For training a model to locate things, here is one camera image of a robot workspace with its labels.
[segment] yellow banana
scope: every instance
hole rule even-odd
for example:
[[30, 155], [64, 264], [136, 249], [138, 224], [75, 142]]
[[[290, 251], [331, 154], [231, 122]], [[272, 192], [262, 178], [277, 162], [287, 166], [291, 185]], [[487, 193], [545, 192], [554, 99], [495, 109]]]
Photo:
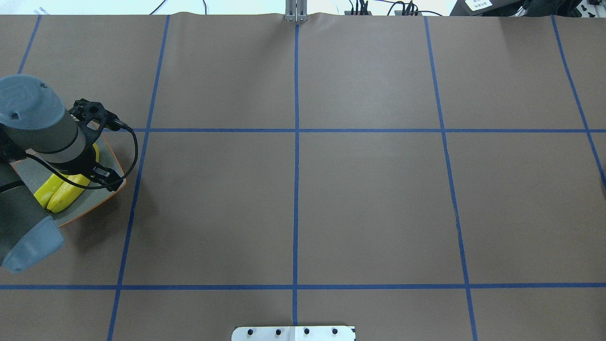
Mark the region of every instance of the yellow banana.
[[[95, 160], [99, 162], [99, 149], [97, 148], [96, 144], [93, 144], [93, 147], [95, 148]], [[83, 186], [88, 186], [88, 184], [90, 184], [90, 180], [82, 174], [70, 175], [67, 178], [68, 180]], [[80, 194], [82, 194], [82, 192], [84, 192], [82, 188], [78, 188], [64, 182], [50, 198], [46, 209], [53, 213], [61, 212], [70, 206], [80, 196]]]
[[48, 178], [48, 180], [46, 180], [46, 182], [40, 186], [36, 193], [34, 193], [34, 197], [36, 197], [42, 207], [46, 208], [48, 201], [59, 189], [59, 187], [61, 187], [63, 182], [64, 181], [55, 174], [51, 175], [50, 178]]

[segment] metal bracket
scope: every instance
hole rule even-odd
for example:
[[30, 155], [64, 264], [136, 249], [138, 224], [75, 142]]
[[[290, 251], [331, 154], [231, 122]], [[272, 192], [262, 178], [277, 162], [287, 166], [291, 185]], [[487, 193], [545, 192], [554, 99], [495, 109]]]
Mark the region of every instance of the metal bracket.
[[286, 0], [284, 19], [297, 23], [307, 21], [307, 0]]

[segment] white label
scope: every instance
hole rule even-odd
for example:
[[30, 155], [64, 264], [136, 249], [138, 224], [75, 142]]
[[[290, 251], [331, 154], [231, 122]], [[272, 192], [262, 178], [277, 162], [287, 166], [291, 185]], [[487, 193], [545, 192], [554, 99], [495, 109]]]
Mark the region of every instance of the white label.
[[465, 0], [465, 3], [472, 11], [481, 10], [482, 8], [492, 6], [490, 0]]

